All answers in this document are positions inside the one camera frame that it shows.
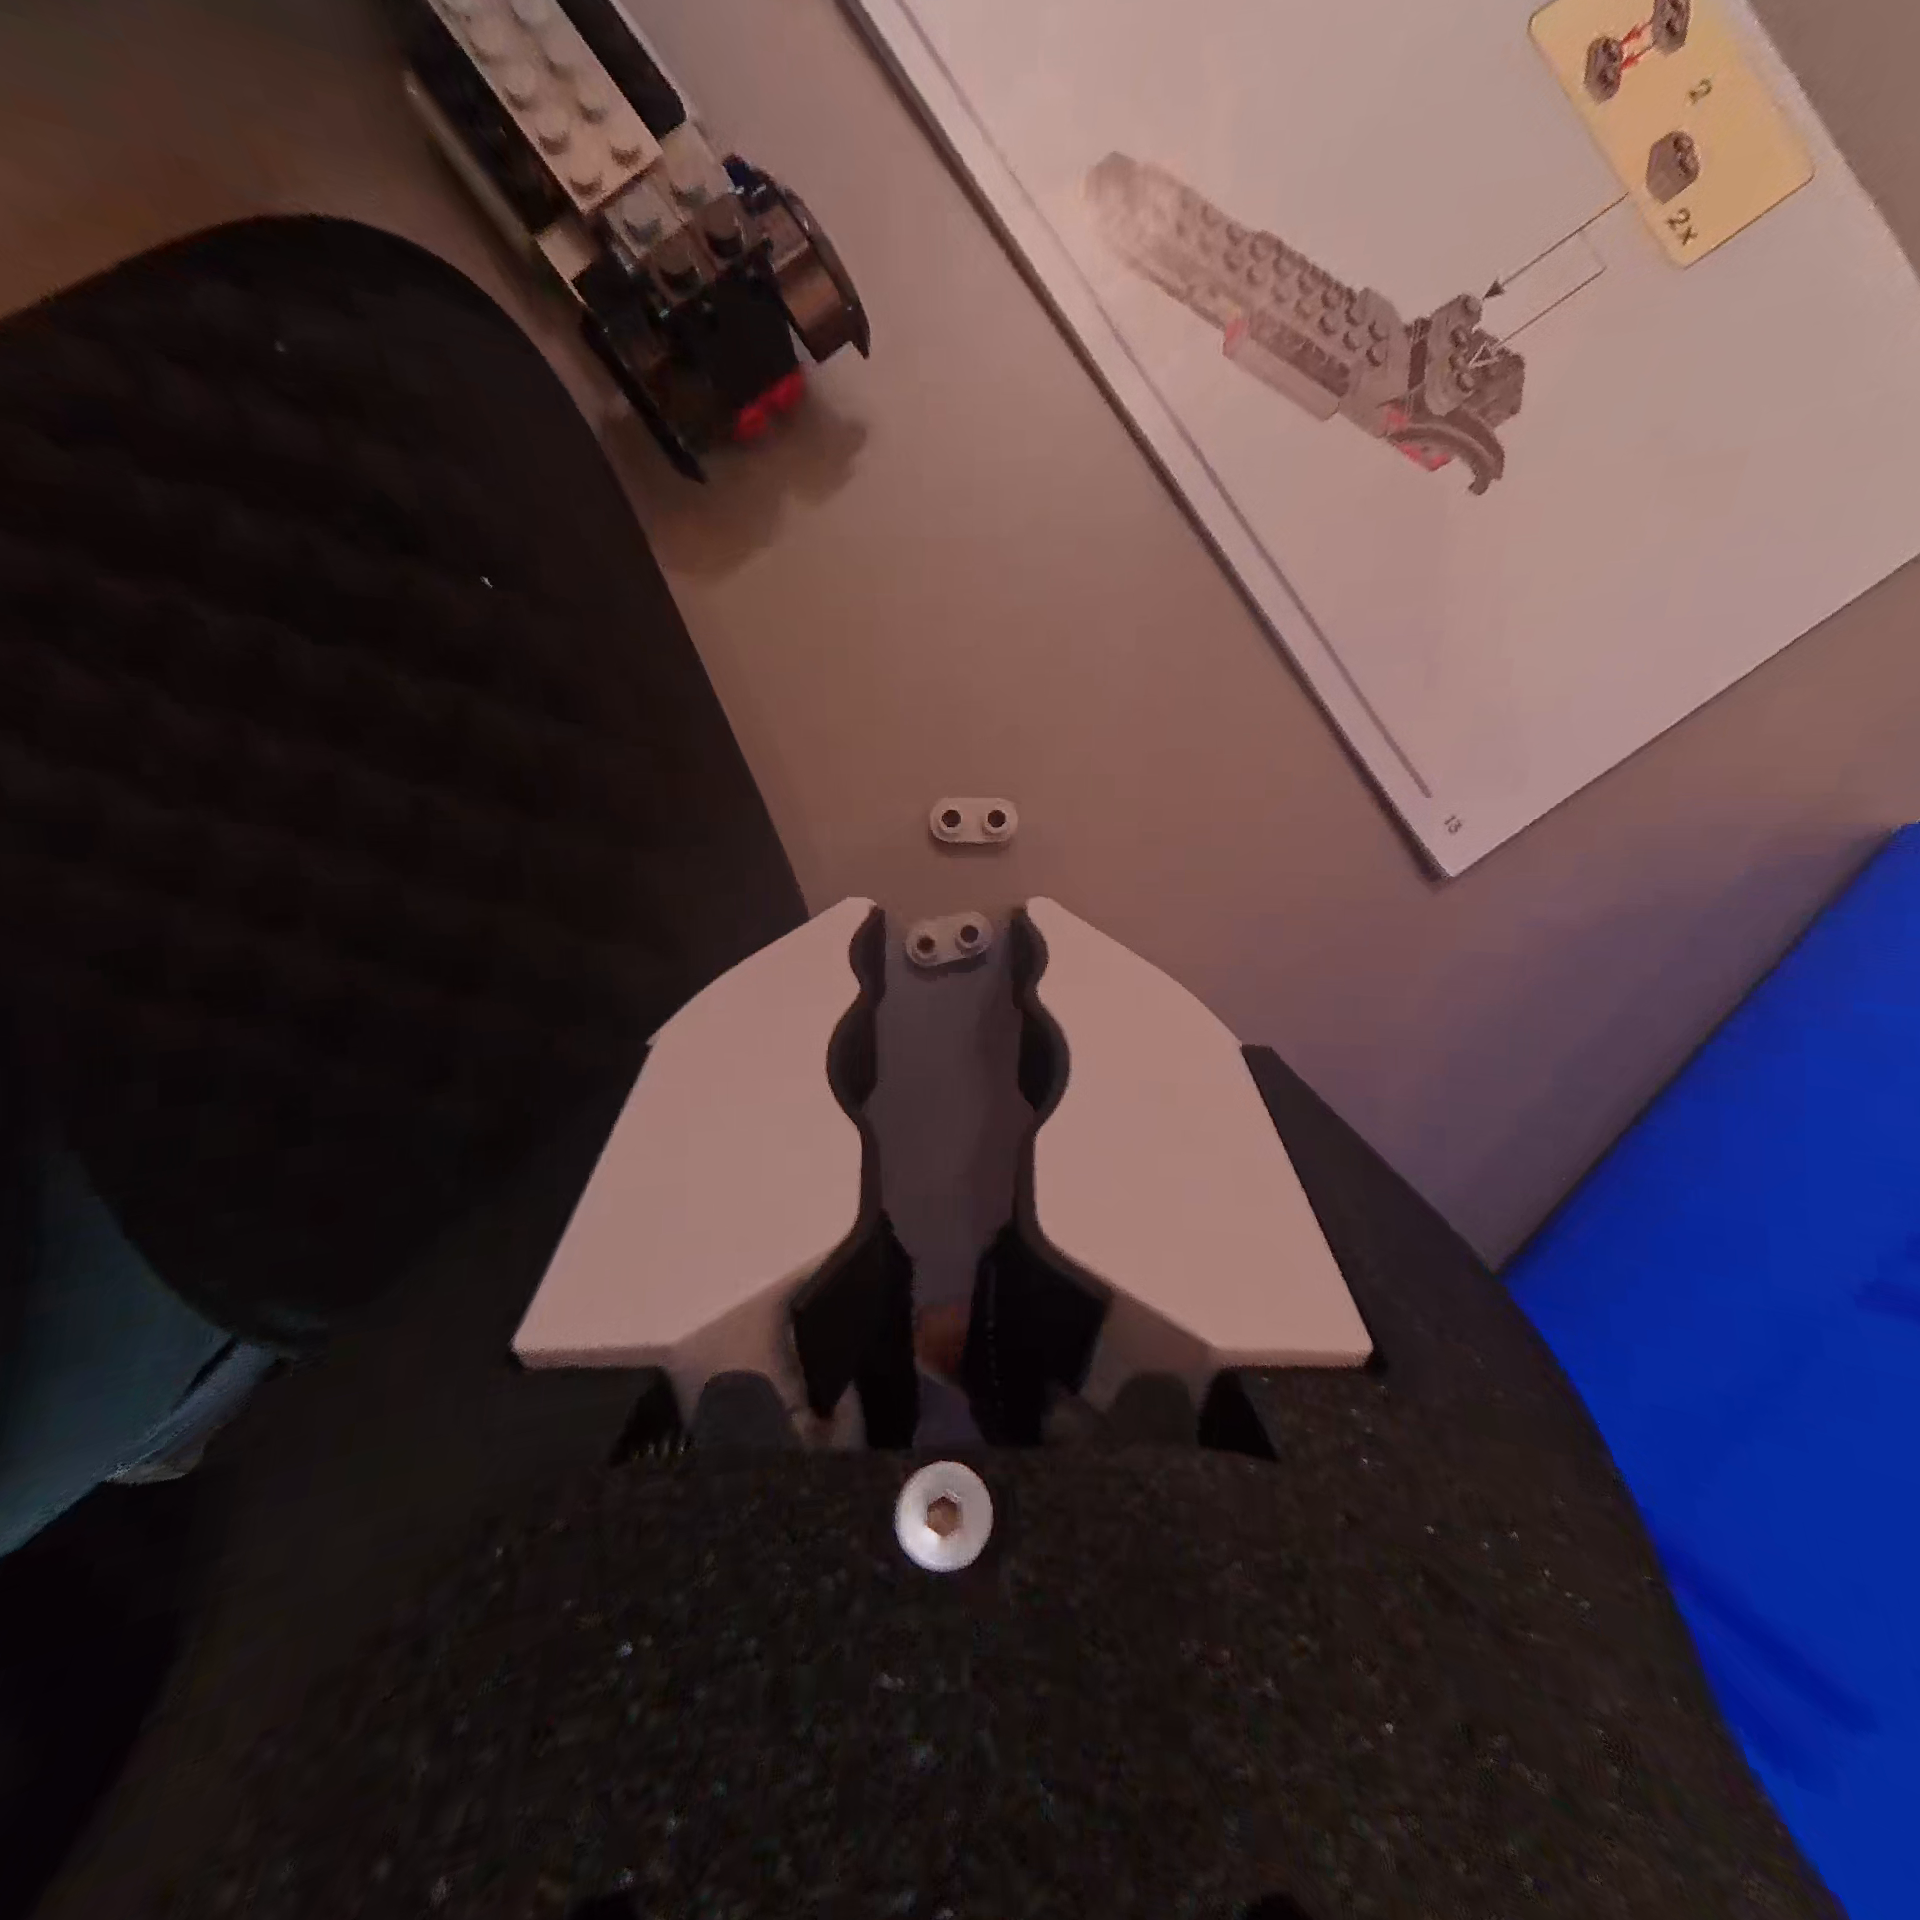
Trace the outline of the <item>blue plastic bin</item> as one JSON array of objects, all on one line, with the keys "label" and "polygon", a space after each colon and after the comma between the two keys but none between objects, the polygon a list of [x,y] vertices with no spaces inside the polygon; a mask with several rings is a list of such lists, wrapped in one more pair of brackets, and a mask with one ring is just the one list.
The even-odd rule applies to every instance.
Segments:
[{"label": "blue plastic bin", "polygon": [[1918,829],[1506,1269],[1848,1916],[1918,1916]]}]

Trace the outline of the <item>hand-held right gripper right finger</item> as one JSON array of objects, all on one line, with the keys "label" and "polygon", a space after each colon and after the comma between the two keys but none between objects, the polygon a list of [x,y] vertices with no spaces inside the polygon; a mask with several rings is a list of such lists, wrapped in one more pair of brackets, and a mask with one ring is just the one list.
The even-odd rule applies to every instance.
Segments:
[{"label": "hand-held right gripper right finger", "polygon": [[1235,1037],[1061,900],[1020,920],[1039,1031],[1020,1228],[1093,1298],[1066,1377],[1110,1408],[1140,1377],[1202,1402],[1232,1370],[1360,1370],[1376,1351]]}]

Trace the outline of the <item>teal cloth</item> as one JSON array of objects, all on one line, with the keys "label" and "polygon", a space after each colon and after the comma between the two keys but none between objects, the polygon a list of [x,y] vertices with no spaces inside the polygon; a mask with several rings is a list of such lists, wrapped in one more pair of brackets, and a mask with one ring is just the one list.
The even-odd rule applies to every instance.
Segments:
[{"label": "teal cloth", "polygon": [[167,1287],[71,1155],[51,1148],[30,1196],[7,1309],[2,1554],[111,1481],[190,1473],[284,1364]]}]

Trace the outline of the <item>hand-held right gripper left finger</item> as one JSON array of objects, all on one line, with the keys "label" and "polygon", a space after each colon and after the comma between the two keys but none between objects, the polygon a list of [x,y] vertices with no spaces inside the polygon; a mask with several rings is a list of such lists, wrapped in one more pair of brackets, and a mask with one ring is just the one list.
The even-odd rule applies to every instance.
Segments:
[{"label": "hand-held right gripper left finger", "polygon": [[832,1424],[805,1412],[789,1313],[856,1228],[862,1143],[828,1063],[872,913],[828,907],[659,1027],[512,1336],[524,1370],[655,1368],[684,1411],[755,1373],[795,1426]]}]

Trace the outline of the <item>open lego instruction booklet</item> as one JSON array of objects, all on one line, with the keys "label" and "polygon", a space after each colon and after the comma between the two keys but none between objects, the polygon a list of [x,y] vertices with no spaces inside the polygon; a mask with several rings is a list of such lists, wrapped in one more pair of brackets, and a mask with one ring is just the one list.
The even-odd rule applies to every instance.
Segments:
[{"label": "open lego instruction booklet", "polygon": [[1916,272],[1754,4],[852,4],[1455,875],[1916,561]]}]

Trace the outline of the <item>partly built lego vehicle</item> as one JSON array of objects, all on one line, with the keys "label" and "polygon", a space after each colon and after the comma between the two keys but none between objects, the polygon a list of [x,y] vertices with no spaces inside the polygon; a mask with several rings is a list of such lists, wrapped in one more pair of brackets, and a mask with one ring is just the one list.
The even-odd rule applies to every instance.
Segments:
[{"label": "partly built lego vehicle", "polygon": [[770,434],[806,367],[871,354],[797,192],[714,139],[620,2],[389,4],[423,131],[686,481]]}]

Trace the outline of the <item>black padded cushion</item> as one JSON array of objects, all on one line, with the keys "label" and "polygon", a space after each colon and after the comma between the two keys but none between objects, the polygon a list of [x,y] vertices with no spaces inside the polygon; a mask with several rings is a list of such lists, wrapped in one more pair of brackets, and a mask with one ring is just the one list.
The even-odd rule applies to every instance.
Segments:
[{"label": "black padded cushion", "polygon": [[7,1105],[295,1353],[806,920],[564,385],[347,219],[5,319],[2,815]]}]

